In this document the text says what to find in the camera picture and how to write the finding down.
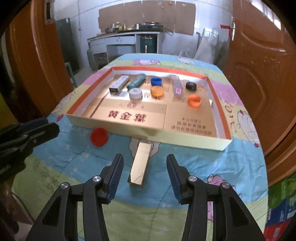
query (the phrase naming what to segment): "floor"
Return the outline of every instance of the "floor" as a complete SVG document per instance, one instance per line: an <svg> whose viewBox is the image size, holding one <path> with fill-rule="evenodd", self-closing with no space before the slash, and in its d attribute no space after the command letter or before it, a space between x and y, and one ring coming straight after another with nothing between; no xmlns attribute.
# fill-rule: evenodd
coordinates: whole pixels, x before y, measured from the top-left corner
<svg viewBox="0 0 296 241"><path fill-rule="evenodd" d="M77 83L77 87L81 85L88 77L90 77L92 74L94 74L96 71L91 70L90 67L86 67L83 69L80 69L80 71L74 75L74 78Z"/></svg>

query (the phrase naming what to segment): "green stool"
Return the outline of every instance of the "green stool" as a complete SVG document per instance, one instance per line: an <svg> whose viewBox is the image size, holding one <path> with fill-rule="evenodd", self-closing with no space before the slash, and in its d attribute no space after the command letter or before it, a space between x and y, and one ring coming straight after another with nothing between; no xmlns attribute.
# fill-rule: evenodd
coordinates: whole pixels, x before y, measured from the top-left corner
<svg viewBox="0 0 296 241"><path fill-rule="evenodd" d="M70 75L70 77L71 77L72 80L73 80L73 83L72 83L73 88L77 88L77 83L76 83L76 80L75 80L75 78L74 78L74 74L73 74L73 71L72 71L72 68L71 68L70 63L69 63L69 62L65 63L65 66L66 66L66 69L67 69L67 71L68 71L68 74Z"/></svg>

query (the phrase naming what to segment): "teal cylindrical bottle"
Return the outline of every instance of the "teal cylindrical bottle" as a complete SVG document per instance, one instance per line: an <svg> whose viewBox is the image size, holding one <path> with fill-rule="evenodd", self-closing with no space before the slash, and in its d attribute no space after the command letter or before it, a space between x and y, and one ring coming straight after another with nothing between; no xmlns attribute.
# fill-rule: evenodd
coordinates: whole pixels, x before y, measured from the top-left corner
<svg viewBox="0 0 296 241"><path fill-rule="evenodd" d="M139 87L144 82L145 79L146 79L145 74L139 74L132 82L130 82L127 85L127 89L130 90L132 88Z"/></svg>

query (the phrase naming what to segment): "black bottle cap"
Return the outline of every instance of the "black bottle cap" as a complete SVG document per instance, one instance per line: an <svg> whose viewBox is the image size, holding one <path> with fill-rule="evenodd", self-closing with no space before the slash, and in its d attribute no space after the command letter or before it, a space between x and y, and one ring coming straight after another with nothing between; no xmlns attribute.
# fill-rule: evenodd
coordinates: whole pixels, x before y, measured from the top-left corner
<svg viewBox="0 0 296 241"><path fill-rule="evenodd" d="M196 83L194 82L187 82L186 89L190 91L196 91Z"/></svg>

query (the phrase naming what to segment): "wooden door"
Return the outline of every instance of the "wooden door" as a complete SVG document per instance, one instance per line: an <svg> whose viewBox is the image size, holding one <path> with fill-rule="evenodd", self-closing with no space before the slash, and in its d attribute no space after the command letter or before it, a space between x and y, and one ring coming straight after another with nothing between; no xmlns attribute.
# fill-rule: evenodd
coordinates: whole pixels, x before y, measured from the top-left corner
<svg viewBox="0 0 296 241"><path fill-rule="evenodd" d="M268 186L296 172L296 126L286 138L265 157Z"/></svg>
<svg viewBox="0 0 296 241"><path fill-rule="evenodd" d="M296 122L296 46L260 0L233 0L234 40L224 74L237 91L267 156Z"/></svg>
<svg viewBox="0 0 296 241"><path fill-rule="evenodd" d="M31 0L13 19L5 35L16 85L23 87L43 116L73 91L56 25L45 21L45 1Z"/></svg>

